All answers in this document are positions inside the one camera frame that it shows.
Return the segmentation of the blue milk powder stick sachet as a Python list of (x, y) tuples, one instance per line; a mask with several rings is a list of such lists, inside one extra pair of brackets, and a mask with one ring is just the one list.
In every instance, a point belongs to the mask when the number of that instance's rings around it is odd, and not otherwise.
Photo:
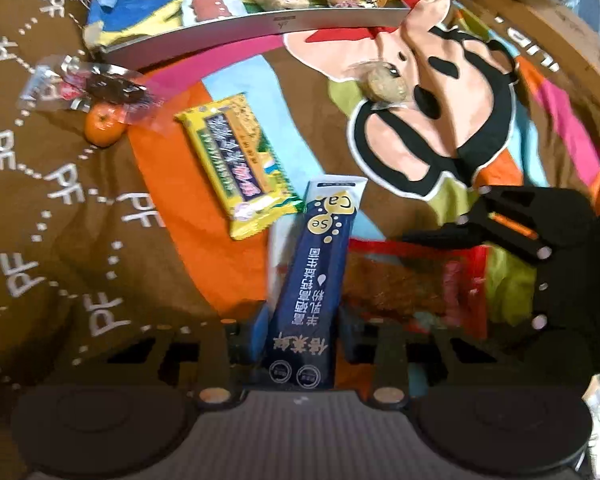
[(313, 390), (334, 384), (337, 311), (366, 184), (364, 177), (326, 174), (306, 189), (306, 208), (262, 361), (266, 381), (274, 387)]

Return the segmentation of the red spicy snack packet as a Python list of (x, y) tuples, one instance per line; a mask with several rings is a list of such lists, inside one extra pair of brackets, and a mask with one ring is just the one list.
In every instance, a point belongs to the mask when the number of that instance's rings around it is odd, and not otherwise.
[(370, 322), (396, 321), (410, 332), (460, 328), (486, 338), (488, 248), (437, 249), (397, 240), (349, 242), (342, 304)]

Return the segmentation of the yellow rice cracker packet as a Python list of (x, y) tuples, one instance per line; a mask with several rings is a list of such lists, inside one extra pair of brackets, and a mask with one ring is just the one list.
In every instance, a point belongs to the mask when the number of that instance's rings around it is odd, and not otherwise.
[(244, 240), (280, 217), (302, 211), (243, 93), (189, 107), (175, 115), (227, 214), (230, 237)]

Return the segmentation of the round biscuit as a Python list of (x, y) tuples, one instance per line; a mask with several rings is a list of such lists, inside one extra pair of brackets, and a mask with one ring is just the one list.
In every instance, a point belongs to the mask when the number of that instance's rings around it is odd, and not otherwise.
[(409, 108), (412, 105), (413, 87), (393, 64), (386, 61), (365, 62), (355, 66), (353, 73), (372, 110)]

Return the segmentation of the small orange mandarin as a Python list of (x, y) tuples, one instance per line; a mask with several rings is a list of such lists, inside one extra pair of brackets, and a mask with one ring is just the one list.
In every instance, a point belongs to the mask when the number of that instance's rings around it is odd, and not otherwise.
[(123, 110), (107, 102), (94, 104), (86, 114), (84, 138), (98, 148), (109, 148), (117, 143), (126, 130)]

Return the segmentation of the clear packet dark dried fruit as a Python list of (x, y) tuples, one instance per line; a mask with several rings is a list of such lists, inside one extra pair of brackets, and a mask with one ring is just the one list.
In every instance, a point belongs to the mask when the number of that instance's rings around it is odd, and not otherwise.
[(166, 90), (135, 70), (51, 55), (36, 64), (17, 106), (27, 112), (91, 112), (110, 105), (114, 118), (129, 125), (149, 119), (164, 102)]

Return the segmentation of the brown patterned PF pillow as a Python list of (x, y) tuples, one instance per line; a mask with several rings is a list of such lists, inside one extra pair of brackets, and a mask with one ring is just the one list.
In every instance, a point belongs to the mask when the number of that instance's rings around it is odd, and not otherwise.
[(86, 14), (87, 0), (0, 0), (0, 479), (26, 473), (9, 428), (24, 390), (212, 315), (130, 141), (98, 148), (81, 113), (17, 104), (46, 56), (86, 59)]

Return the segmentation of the colourful cartoon monkey blanket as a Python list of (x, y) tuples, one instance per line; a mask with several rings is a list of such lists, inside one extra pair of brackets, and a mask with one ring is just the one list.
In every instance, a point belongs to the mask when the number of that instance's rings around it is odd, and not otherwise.
[[(409, 108), (372, 110), (355, 66), (386, 61)], [(483, 185), (574, 188), (600, 204), (600, 105), (539, 41), (472, 0), (420, 0), (393, 28), (292, 32), (227, 44), (163, 71), (182, 90), (132, 150), (194, 286), (219, 314), (268, 293), (268, 243), (236, 242), (175, 115), (243, 93), (292, 187), (366, 177), (353, 236), (394, 240), (465, 212)]]

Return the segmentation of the grey tray with frog towel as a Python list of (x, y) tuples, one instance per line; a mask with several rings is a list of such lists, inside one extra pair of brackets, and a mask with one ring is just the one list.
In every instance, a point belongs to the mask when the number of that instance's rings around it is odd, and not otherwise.
[(253, 0), (92, 0), (83, 29), (87, 49), (105, 61), (145, 68), (254, 37), (317, 28), (396, 26), (405, 8), (265, 11)]

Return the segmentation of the wooden bed frame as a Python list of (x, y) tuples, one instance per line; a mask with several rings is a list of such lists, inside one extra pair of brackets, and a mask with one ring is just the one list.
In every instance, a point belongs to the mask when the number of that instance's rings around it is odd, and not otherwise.
[(472, 0), (532, 39), (588, 90), (600, 90), (600, 34), (573, 10), (544, 0)]

